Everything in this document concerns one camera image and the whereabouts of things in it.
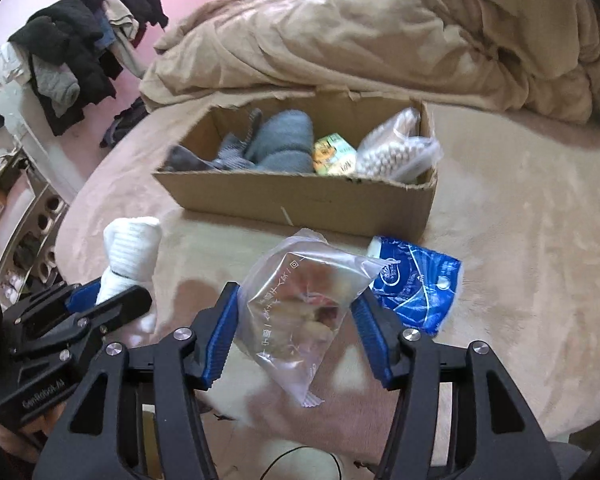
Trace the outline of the person's left hand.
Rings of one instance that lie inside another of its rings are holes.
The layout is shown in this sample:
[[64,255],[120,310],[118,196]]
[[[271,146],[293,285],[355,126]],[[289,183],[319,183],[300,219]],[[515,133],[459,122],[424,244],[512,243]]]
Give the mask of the person's left hand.
[[62,412],[65,411],[66,405],[66,401],[61,402],[16,431],[9,430],[0,424],[0,448],[7,454],[18,457],[27,463],[36,463],[44,446],[43,438],[38,434],[42,434],[46,438],[50,436]]

